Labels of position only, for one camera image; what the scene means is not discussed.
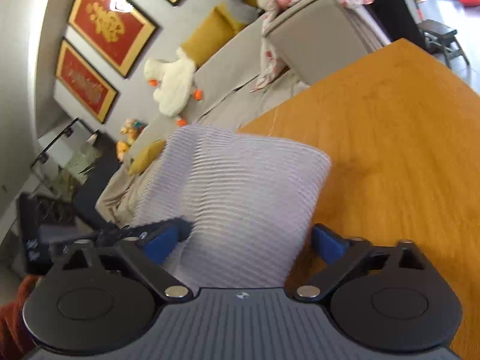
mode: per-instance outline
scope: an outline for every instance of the wall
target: wall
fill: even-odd
[[[0,215],[29,176],[35,157],[27,93],[34,0],[0,0]]]
[[[93,129],[101,129],[112,137],[120,139],[120,128],[127,118],[133,117],[145,122],[158,115],[158,108],[152,98],[152,88],[143,78],[143,64],[147,57],[174,60],[175,50],[202,22],[210,10],[224,0],[182,0],[173,7],[167,0],[130,0],[149,15],[162,29],[150,43],[140,62],[128,79],[123,79],[78,33],[68,28],[66,38],[80,53],[119,91],[120,95],[112,106],[105,125],[90,115],[58,81],[54,98],[71,117],[83,118]]]
[[[47,145],[52,142],[71,122],[72,120],[69,118],[63,120],[54,126],[52,130],[39,138],[38,142],[42,147],[42,150],[45,149]],[[78,122],[73,125],[72,130],[73,134],[70,137],[62,135],[48,151],[49,158],[54,160],[55,163],[62,168],[68,164],[74,154],[79,151],[92,136],[92,134]]]
[[[29,39],[29,103],[36,141],[65,113],[53,99],[58,48],[73,0],[35,0]]]
[[[3,239],[7,232],[12,228],[15,220],[17,219],[17,198],[20,196],[21,192],[32,193],[37,190],[40,182],[34,175],[30,175],[25,183],[22,185],[19,192],[16,193],[14,198],[11,200],[10,204],[3,212],[3,215],[0,217],[0,243],[2,243]],[[14,226],[13,232],[18,235],[17,227]]]
[[[20,278],[10,269],[0,265],[0,306],[15,299]]]

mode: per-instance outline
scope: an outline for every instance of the wooden table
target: wooden table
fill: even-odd
[[[480,97],[399,40],[319,81],[241,132],[325,151],[332,170],[313,220],[375,245],[413,239],[463,306],[452,348],[480,353]],[[323,265],[310,251],[289,281]]]

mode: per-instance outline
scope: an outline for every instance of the black stool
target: black stool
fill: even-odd
[[[445,64],[449,69],[452,68],[450,60],[458,56],[462,56],[463,59],[465,59],[466,64],[470,65],[462,46],[460,46],[457,38],[455,38],[455,35],[458,32],[457,30],[431,19],[424,20],[418,25],[418,28],[420,28],[427,38],[427,46],[428,44],[433,44],[443,52],[443,55],[445,56]],[[452,43],[457,44],[457,49],[450,47]]]

